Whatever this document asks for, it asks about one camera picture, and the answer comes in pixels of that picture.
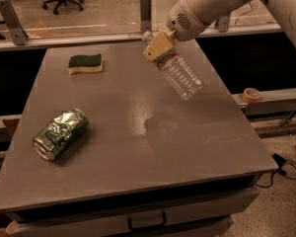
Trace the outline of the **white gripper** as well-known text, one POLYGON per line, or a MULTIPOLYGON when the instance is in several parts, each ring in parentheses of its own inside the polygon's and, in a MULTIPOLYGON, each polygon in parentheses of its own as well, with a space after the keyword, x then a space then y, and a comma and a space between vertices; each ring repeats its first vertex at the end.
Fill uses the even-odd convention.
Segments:
POLYGON ((146 31, 142 40, 146 43, 144 57, 149 61, 166 59, 175 55, 175 38, 192 40, 203 33, 213 22, 239 6, 240 0, 179 0, 170 10, 166 26, 156 35, 146 31))

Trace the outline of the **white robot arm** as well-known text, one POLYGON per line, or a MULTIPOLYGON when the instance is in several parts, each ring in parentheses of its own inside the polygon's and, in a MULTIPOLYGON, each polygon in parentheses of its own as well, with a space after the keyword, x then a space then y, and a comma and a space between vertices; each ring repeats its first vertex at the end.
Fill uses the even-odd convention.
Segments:
MULTIPOLYGON (((252 0, 179 0, 170 10, 166 28, 148 40, 143 55, 153 61, 178 41, 192 40, 212 23, 252 0)), ((259 0, 296 48, 296 0, 259 0)))

